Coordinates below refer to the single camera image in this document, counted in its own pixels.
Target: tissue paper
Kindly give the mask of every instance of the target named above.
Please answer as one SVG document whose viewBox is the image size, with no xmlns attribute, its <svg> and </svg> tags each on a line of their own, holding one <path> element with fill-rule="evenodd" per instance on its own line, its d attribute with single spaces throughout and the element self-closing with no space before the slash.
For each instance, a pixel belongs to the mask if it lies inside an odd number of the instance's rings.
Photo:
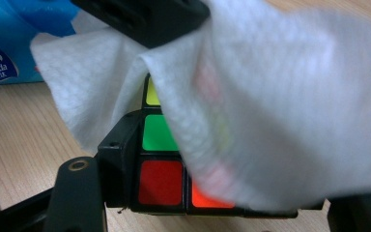
<svg viewBox="0 0 371 232">
<path fill-rule="evenodd" d="M 146 73 L 201 190 L 254 210 L 371 192 L 371 22 L 205 1 L 211 18 L 147 50 L 94 28 L 40 35 L 34 57 L 83 148 L 133 109 Z"/>
</svg>

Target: wooden table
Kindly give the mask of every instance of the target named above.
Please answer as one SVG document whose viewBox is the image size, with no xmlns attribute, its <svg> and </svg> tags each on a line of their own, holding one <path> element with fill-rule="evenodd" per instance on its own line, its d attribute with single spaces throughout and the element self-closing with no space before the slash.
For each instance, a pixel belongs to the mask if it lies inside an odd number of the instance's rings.
<svg viewBox="0 0 371 232">
<path fill-rule="evenodd" d="M 290 11 L 329 6 L 371 18 L 371 0 L 270 0 Z M 0 206 L 5 209 L 53 186 L 64 161 L 89 156 L 56 111 L 44 83 L 0 86 Z M 328 231 L 323 211 L 301 211 L 295 219 L 153 217 L 107 210 L 109 231 Z"/>
</svg>

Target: screw hole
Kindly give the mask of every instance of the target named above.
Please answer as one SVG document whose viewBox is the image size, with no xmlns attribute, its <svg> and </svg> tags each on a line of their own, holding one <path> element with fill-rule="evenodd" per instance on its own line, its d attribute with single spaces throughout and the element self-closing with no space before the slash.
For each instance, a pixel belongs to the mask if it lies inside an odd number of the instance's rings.
<svg viewBox="0 0 371 232">
<path fill-rule="evenodd" d="M 86 168 L 87 166 L 89 166 L 89 162 L 87 162 L 85 159 L 80 159 L 80 160 L 77 160 L 77 161 L 74 161 L 73 163 L 71 163 L 69 165 L 69 170 L 70 171 L 80 171 L 80 170 Z"/>
</svg>

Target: green sticker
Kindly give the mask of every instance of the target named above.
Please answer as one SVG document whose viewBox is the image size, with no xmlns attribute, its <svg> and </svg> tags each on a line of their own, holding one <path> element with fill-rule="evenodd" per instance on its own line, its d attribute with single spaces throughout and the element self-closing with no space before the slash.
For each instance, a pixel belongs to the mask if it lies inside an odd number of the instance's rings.
<svg viewBox="0 0 371 232">
<path fill-rule="evenodd" d="M 163 115 L 149 115 L 146 117 L 143 149 L 146 151 L 179 150 Z"/>
</svg>

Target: tissue box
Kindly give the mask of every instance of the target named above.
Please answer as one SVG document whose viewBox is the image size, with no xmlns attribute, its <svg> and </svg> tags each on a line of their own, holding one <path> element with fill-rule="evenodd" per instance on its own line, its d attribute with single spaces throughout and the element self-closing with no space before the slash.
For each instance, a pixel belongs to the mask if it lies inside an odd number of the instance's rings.
<svg viewBox="0 0 371 232">
<path fill-rule="evenodd" d="M 0 0 L 0 84 L 43 81 L 29 49 L 41 32 L 63 37 L 74 33 L 78 8 L 68 0 Z"/>
</svg>

